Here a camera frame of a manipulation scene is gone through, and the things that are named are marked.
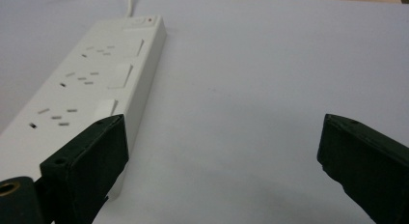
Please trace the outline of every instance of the white cable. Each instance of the white cable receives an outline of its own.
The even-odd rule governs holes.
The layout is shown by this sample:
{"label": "white cable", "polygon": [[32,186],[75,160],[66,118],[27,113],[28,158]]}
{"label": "white cable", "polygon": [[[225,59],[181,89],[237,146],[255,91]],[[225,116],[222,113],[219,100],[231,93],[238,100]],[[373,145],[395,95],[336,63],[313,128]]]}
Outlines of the white cable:
{"label": "white cable", "polygon": [[132,0],[128,0],[128,10],[125,17],[132,17]]}

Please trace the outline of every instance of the black plastic part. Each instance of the black plastic part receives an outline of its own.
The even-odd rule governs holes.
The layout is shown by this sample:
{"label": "black plastic part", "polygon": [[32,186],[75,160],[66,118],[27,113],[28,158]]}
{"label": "black plastic part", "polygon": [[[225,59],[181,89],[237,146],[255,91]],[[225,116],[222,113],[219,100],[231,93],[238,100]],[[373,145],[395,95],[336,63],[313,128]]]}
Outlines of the black plastic part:
{"label": "black plastic part", "polygon": [[326,115],[318,161],[376,223],[409,223],[409,149],[354,120]]}
{"label": "black plastic part", "polygon": [[31,178],[19,177],[0,182],[0,223],[44,223]]}
{"label": "black plastic part", "polygon": [[123,115],[89,126],[41,164],[57,224],[89,224],[128,161]]}

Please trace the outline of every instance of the power strip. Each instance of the power strip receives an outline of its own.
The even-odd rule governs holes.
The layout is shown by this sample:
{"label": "power strip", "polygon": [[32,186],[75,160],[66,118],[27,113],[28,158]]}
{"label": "power strip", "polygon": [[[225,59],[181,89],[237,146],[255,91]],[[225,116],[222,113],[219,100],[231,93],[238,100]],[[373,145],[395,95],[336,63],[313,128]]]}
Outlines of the power strip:
{"label": "power strip", "polygon": [[[129,151],[164,41],[160,16],[94,25],[0,136],[0,181],[34,180],[40,163],[94,121],[124,114]],[[118,196],[124,172],[110,191]]]}

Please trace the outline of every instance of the white table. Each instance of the white table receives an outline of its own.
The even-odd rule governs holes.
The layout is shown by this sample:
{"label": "white table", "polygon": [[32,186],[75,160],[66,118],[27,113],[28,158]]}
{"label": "white table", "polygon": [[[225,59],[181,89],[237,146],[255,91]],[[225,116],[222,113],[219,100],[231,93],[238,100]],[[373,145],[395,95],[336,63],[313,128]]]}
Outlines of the white table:
{"label": "white table", "polygon": [[[409,146],[407,5],[136,1],[168,39],[123,193],[95,223],[372,223],[316,153],[326,113]],[[0,130],[125,4],[0,0]]]}

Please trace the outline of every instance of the electrical outlet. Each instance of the electrical outlet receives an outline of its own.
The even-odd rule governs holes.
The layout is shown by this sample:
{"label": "electrical outlet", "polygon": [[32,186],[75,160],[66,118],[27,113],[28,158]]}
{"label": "electrical outlet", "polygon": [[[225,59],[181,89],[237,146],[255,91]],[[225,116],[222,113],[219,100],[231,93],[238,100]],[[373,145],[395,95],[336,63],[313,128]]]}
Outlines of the electrical outlet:
{"label": "electrical outlet", "polygon": [[[41,162],[112,115],[124,114],[131,151],[165,39],[160,16],[98,22],[1,134],[0,181],[38,179]],[[123,175],[110,198],[121,191]]]}

